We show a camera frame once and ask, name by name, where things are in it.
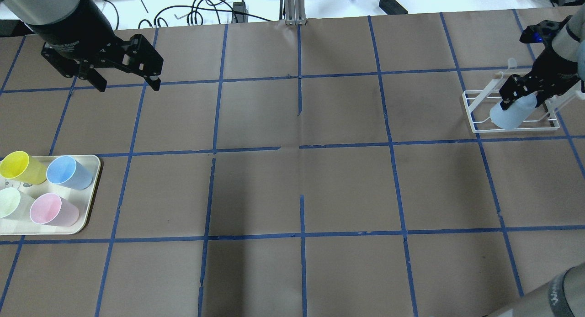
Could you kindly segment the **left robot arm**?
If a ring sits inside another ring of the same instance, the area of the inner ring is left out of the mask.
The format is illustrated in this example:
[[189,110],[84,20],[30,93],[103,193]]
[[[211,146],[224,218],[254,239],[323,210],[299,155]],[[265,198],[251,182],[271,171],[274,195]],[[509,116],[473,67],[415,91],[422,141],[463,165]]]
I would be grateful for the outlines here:
[[44,39],[41,54],[62,76],[77,76],[104,92],[98,69],[118,69],[161,86],[163,57],[142,34],[119,38],[93,0],[1,0],[33,33]]

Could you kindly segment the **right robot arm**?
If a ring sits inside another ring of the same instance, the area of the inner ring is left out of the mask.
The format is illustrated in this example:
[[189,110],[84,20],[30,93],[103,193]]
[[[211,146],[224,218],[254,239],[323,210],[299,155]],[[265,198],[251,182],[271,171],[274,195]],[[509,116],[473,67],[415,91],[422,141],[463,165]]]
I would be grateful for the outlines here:
[[562,22],[543,20],[525,27],[520,35],[524,44],[543,43],[544,50],[526,75],[512,74],[499,93],[500,107],[506,111],[529,94],[536,94],[535,107],[554,95],[566,94],[579,81],[577,50],[583,42],[577,34],[577,16],[568,16]]

